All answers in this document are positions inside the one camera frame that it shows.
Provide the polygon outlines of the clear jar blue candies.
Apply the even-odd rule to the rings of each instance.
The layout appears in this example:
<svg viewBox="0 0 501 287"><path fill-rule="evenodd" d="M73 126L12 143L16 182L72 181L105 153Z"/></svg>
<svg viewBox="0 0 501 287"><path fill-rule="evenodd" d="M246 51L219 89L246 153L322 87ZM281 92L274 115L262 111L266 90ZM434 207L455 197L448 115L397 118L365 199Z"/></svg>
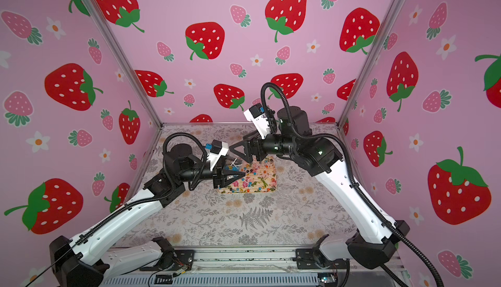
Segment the clear jar blue candies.
<svg viewBox="0 0 501 287"><path fill-rule="evenodd" d="M244 161L241 158L232 154L226 156L225 169L240 172L243 165Z"/></svg>

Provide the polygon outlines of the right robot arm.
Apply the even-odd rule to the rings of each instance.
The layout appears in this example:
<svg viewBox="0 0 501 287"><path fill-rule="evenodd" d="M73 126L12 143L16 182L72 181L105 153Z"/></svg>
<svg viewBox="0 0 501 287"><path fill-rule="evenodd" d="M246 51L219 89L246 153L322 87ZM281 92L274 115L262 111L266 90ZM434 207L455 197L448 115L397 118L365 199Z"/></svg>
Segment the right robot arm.
<svg viewBox="0 0 501 287"><path fill-rule="evenodd" d="M444 282L433 263L407 239L409 225L388 215L354 177L352 162L343 141L329 133L313 134L307 115L291 106L284 91L266 82L260 90L259 104L244 112L256 128L230 151L248 163L268 155L291 160L319 181L343 206L356 225L356 233L347 239L351 259L368 270L383 269L398 285L404 286L387 262L397 244L407 246L428 268L435 284Z"/></svg>

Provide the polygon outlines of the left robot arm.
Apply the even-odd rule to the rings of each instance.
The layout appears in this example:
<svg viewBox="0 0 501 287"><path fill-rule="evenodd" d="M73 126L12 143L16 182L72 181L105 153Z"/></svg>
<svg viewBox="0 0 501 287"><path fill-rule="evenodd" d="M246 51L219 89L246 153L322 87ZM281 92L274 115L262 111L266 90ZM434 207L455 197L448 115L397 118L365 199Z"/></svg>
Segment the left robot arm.
<svg viewBox="0 0 501 287"><path fill-rule="evenodd" d="M100 286L107 279L136 270L173 270L180 260L172 244L156 237L146 244L111 252L109 249L143 220L164 209L186 190L205 180L215 189L243 177L226 169L228 143L203 145L189 133L173 133L163 143L160 172L129 201L88 230L50 244L51 270L60 286Z"/></svg>

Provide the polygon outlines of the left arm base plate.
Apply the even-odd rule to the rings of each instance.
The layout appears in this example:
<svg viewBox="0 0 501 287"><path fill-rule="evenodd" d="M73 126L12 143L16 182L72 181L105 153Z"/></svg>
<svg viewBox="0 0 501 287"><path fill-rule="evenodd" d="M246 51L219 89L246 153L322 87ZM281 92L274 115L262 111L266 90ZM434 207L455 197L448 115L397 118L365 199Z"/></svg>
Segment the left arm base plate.
<svg viewBox="0 0 501 287"><path fill-rule="evenodd" d="M163 253L151 265L140 268L140 271L190 271L193 266L195 250L175 250Z"/></svg>

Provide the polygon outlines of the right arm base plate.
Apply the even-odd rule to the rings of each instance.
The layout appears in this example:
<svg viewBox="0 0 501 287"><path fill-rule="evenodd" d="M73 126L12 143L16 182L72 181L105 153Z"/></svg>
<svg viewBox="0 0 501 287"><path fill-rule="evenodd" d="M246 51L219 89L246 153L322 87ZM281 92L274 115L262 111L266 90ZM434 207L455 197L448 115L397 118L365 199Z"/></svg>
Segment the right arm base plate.
<svg viewBox="0 0 501 287"><path fill-rule="evenodd" d="M327 259L319 250L296 249L293 261L300 270L345 270L348 268L349 258Z"/></svg>

